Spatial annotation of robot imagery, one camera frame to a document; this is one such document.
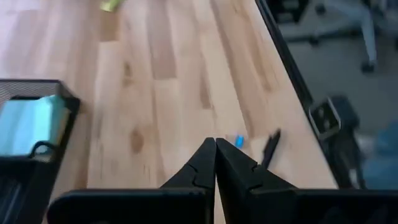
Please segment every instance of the mesh tray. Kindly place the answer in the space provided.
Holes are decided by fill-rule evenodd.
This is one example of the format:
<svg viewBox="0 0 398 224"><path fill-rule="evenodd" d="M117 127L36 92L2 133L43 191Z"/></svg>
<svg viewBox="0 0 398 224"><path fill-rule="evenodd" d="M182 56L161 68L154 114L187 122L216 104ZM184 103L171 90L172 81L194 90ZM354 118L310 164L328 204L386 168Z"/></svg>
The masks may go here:
<svg viewBox="0 0 398 224"><path fill-rule="evenodd" d="M60 144L39 142L55 151L48 162L29 157L0 157L0 223L41 223L73 128L80 100L58 80L0 80L0 109L7 100L59 95L70 110Z"/></svg>

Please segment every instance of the black mesh desk organizer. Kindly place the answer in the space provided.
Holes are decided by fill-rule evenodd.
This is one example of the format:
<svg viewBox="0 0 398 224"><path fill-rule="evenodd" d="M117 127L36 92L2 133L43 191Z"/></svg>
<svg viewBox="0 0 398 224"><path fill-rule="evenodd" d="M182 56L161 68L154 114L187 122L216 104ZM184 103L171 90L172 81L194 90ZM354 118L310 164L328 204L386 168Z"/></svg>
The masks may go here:
<svg viewBox="0 0 398 224"><path fill-rule="evenodd" d="M0 80L0 108L10 99L35 100L49 95L61 96L70 111L64 134L58 146L38 142L29 157L0 157L1 224L42 222L80 100L57 80ZM51 161L33 159L39 146L53 151Z"/></svg>
<svg viewBox="0 0 398 224"><path fill-rule="evenodd" d="M159 189L71 191L51 204L47 221L213 223L216 175L227 223L398 222L396 191L298 189L213 138Z"/></svg>

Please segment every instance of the wooden tabletop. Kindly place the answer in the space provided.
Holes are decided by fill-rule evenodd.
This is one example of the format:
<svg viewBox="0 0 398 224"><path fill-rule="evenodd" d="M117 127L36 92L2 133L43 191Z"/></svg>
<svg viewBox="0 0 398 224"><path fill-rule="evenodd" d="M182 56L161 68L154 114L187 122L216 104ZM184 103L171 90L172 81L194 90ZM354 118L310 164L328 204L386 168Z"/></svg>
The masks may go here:
<svg viewBox="0 0 398 224"><path fill-rule="evenodd" d="M242 134L260 162L277 128L270 170L297 187L336 187L254 0L99 4L0 1L0 77L64 80L83 101L53 198L158 187L208 136Z"/></svg>

